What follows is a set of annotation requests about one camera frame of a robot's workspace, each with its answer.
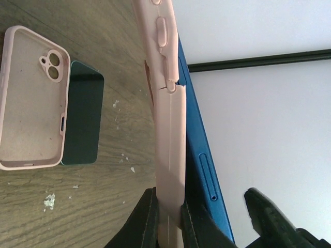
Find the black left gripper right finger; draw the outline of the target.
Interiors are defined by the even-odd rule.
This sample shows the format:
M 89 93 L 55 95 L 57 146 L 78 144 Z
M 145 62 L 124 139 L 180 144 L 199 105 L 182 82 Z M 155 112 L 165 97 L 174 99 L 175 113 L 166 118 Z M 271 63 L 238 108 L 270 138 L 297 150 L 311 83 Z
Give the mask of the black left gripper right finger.
M 185 201 L 181 215 L 184 247 L 236 247 L 203 205 Z

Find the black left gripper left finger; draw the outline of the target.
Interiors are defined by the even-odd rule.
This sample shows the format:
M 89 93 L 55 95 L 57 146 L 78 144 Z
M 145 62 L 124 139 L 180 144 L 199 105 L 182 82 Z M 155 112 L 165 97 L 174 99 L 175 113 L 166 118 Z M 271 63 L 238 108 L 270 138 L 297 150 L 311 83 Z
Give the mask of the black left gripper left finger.
M 105 245 L 110 248 L 158 247 L 159 204 L 156 188 L 146 189 L 129 218 Z

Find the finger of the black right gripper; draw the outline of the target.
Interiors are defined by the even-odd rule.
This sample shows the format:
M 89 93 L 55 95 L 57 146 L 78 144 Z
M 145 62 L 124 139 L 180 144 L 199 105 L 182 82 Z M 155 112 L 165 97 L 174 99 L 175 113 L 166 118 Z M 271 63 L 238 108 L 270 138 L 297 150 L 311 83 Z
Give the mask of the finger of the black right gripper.
M 303 228 L 295 228 L 281 210 L 256 188 L 244 194 L 253 229 L 260 235 L 248 247 L 330 247 Z

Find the blue smartphone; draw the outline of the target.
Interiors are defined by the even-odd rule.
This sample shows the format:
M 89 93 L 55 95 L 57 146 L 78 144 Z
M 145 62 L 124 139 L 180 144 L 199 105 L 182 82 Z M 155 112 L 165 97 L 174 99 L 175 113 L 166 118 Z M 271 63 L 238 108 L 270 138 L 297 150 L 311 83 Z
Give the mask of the blue smartphone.
M 218 228 L 233 242 L 229 217 L 181 42 L 178 43 L 178 68 L 178 83 L 186 87 L 187 97 L 186 194 L 206 208 Z

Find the black screen smartphone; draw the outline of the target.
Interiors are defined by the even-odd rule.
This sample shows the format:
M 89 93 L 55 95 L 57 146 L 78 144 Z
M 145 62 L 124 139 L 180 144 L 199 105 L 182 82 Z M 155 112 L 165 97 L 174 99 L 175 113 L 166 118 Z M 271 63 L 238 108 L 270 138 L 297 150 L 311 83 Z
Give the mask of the black screen smartphone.
M 63 165 L 96 162 L 103 90 L 100 72 L 77 60 L 71 63 Z

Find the plain pink phone case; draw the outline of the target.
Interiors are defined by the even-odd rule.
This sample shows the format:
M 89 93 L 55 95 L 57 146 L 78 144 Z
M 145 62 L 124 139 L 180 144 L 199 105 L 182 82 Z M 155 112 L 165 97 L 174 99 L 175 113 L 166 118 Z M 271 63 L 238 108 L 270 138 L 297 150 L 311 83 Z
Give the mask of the plain pink phone case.
M 1 169 L 53 167 L 64 152 L 70 56 L 27 27 L 8 28 L 1 63 Z

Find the pink ring-stand phone case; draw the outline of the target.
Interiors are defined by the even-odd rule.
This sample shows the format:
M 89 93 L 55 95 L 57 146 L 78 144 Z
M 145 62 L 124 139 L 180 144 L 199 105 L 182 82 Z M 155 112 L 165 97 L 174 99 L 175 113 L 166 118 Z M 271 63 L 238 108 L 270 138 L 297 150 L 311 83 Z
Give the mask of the pink ring-stand phone case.
M 186 87 L 178 84 L 178 32 L 171 1 L 132 1 L 146 53 L 145 72 L 155 124 L 155 177 L 160 247 L 183 247 Z

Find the black enclosure frame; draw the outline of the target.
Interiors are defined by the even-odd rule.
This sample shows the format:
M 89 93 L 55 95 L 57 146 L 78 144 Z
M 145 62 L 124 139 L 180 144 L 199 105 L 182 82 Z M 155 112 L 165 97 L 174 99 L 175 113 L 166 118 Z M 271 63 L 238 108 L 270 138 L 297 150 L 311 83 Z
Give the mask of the black enclosure frame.
M 281 65 L 281 64 L 291 64 L 291 63 L 303 63 L 309 61 L 328 60 L 328 59 L 330 59 L 330 49 L 262 56 L 262 57 L 252 57 L 252 58 L 244 58 L 244 59 L 214 61 L 208 63 L 198 63 L 198 64 L 188 65 L 188 69 L 189 72 L 194 73 L 194 72 L 271 66 L 271 65 Z

